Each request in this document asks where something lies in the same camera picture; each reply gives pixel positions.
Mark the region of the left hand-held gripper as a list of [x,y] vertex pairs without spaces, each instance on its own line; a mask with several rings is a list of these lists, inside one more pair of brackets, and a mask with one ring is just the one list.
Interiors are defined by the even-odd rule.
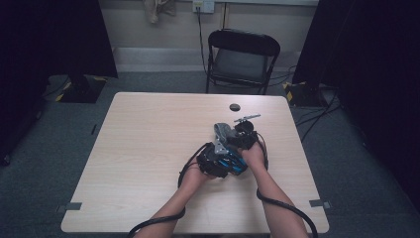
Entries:
[[223,157],[215,153],[215,145],[212,142],[206,143],[204,149],[197,157],[200,171],[216,178],[225,178],[229,169],[223,164]]

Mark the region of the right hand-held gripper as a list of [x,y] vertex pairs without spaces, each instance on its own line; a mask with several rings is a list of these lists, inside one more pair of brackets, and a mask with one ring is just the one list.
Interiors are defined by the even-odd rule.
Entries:
[[237,119],[237,125],[234,126],[234,135],[230,138],[230,144],[243,149],[249,149],[258,138],[251,119],[260,117],[260,114],[245,116]]

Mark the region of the grey cloth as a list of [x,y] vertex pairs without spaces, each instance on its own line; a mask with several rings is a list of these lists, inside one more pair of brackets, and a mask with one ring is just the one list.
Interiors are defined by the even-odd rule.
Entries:
[[216,123],[214,125],[216,139],[224,146],[230,145],[230,140],[236,137],[236,130],[227,123]]

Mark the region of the blue toy car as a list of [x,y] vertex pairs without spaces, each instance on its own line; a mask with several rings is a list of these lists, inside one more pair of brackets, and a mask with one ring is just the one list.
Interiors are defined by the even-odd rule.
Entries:
[[216,161],[216,164],[220,166],[226,173],[235,176],[240,175],[248,168],[245,161],[237,154],[233,153],[220,155]]

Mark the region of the person's right hand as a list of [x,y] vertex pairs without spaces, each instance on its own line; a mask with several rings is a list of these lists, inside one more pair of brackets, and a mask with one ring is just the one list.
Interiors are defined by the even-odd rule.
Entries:
[[265,171],[263,149],[258,142],[248,150],[240,148],[238,152],[253,173]]

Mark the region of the person's left hand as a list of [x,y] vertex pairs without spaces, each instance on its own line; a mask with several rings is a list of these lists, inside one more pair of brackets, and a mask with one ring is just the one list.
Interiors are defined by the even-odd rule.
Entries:
[[210,179],[214,179],[214,177],[203,174],[198,164],[192,163],[187,167],[179,189],[185,194],[193,195]]

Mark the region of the black stand base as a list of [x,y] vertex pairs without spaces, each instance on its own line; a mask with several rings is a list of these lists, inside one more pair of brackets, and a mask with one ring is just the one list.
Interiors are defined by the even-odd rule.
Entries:
[[285,97],[291,106],[295,107],[323,107],[327,102],[319,87],[312,87],[307,82],[283,85]]
[[56,97],[62,103],[95,103],[107,82],[99,76],[75,74],[69,76],[69,83]]

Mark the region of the black folding chair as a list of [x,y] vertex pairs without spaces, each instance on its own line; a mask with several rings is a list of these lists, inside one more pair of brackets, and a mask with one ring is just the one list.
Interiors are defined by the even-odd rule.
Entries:
[[208,37],[206,92],[218,81],[257,88],[265,95],[280,53],[271,36],[235,29],[221,29]]

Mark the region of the grey tape strip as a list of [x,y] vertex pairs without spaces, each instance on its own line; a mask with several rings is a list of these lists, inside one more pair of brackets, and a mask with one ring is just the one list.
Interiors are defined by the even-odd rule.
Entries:
[[330,201],[324,201],[322,199],[313,199],[309,200],[311,207],[323,207],[324,209],[332,208],[332,204]]
[[67,204],[59,205],[56,208],[57,213],[66,213],[68,210],[79,210],[82,206],[81,202],[68,202]]

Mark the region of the black curtain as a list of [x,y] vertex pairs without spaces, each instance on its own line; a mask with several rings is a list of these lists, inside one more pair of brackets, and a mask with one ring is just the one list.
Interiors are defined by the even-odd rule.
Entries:
[[0,166],[58,74],[118,76],[99,0],[0,0]]
[[420,212],[420,0],[318,0],[293,80],[338,88]]

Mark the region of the beige hanging cloth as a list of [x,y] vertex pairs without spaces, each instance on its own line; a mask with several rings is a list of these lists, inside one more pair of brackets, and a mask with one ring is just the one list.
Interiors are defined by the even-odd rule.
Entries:
[[175,16],[176,4],[175,0],[143,0],[145,5],[145,12],[150,23],[156,24],[158,22],[158,15],[160,13]]

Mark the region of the white wall outlet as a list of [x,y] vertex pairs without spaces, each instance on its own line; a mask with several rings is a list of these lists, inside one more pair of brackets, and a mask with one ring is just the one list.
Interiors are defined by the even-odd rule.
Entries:
[[215,0],[193,0],[192,11],[196,13],[213,14],[215,11]]

